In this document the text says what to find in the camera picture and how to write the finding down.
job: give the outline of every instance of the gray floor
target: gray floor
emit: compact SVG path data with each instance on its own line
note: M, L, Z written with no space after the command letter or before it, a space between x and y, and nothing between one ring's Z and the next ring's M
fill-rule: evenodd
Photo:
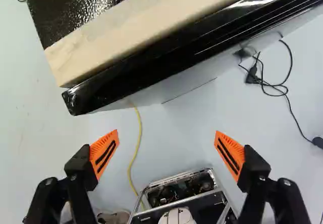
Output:
M80 146L118 129L120 146L90 194L98 208L131 209L135 197L126 169L138 123L132 109L72 117L61 99L26 4L0 0L2 143L0 210L3 223L19 223L42 179L63 177ZM286 37L295 58L287 82L293 111L306 136L323 135L323 16ZM281 44L264 51L265 77L281 81L289 58ZM249 66L251 61L244 62ZM203 87L163 105L140 108L142 145L133 167L137 189L193 167L213 166L239 210L243 195L213 147L215 130L252 145L272 166L271 177L296 181L313 223L323 211L323 151L304 141L283 98L243 84L233 68Z

